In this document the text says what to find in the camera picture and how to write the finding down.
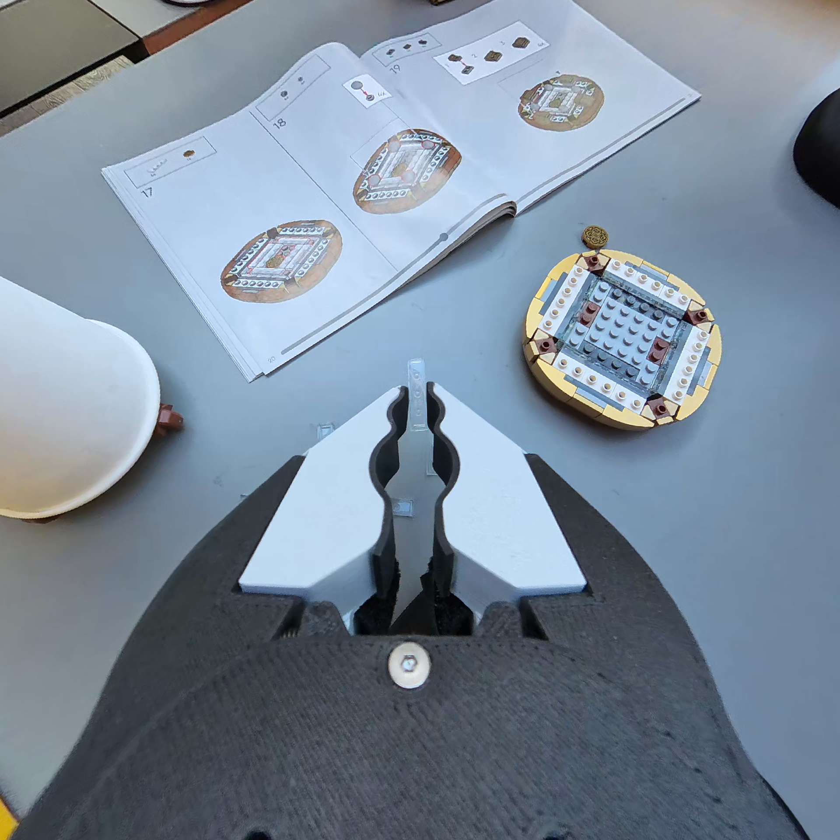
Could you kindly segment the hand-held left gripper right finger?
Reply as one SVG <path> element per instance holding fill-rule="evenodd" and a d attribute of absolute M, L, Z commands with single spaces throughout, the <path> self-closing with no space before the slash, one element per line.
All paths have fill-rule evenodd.
<path fill-rule="evenodd" d="M 482 614 L 494 602 L 582 592 L 586 579 L 523 450 L 436 383 L 427 385 L 437 593 Z"/>

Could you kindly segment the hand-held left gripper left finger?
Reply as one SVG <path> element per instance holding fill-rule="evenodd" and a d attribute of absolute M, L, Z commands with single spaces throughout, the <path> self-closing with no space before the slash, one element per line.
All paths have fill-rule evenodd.
<path fill-rule="evenodd" d="M 392 502 L 408 391 L 392 388 L 312 447 L 239 578 L 243 592 L 330 602 L 352 630 L 386 634 L 400 573 Z"/>

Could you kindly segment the round gold lego base model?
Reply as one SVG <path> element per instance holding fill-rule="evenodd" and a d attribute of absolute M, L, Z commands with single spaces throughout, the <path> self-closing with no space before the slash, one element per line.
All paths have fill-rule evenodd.
<path fill-rule="evenodd" d="M 621 251 L 567 256 L 546 276 L 522 348 L 547 393 L 599 423 L 672 424 L 709 395 L 721 332 L 683 280 Z"/>

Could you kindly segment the lego instruction booklet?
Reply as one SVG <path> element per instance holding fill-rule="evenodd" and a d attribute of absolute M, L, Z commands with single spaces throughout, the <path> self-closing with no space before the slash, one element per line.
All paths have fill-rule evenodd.
<path fill-rule="evenodd" d="M 490 2 L 102 174 L 252 381 L 699 97 L 573 2 Z"/>

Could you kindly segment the white paper cup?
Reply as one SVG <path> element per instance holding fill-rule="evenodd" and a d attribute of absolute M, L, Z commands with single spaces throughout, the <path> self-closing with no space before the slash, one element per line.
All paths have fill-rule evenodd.
<path fill-rule="evenodd" d="M 161 388 L 145 349 L 1 279 L 1 513 L 50 518 L 137 462 Z"/>

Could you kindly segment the black wrist rest pad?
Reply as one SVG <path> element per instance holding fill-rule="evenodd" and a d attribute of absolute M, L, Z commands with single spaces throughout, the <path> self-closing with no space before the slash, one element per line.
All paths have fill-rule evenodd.
<path fill-rule="evenodd" d="M 794 142 L 794 167 L 814 193 L 839 207 L 839 99 L 836 89 L 809 114 Z"/>

